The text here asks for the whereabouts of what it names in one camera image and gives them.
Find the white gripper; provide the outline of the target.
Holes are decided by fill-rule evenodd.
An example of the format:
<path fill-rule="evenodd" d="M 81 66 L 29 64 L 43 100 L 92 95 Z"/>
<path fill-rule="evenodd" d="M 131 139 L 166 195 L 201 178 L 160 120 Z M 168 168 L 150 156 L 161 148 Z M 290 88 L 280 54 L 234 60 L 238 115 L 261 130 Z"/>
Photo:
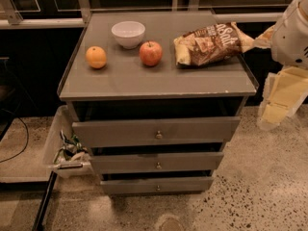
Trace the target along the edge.
<path fill-rule="evenodd" d="M 294 0 L 276 24 L 254 40 L 254 46 L 271 48 L 275 61 L 292 65 L 266 79 L 257 125 L 269 131 L 293 116 L 308 97 L 308 70 L 300 68 L 308 67 L 308 0 Z"/>

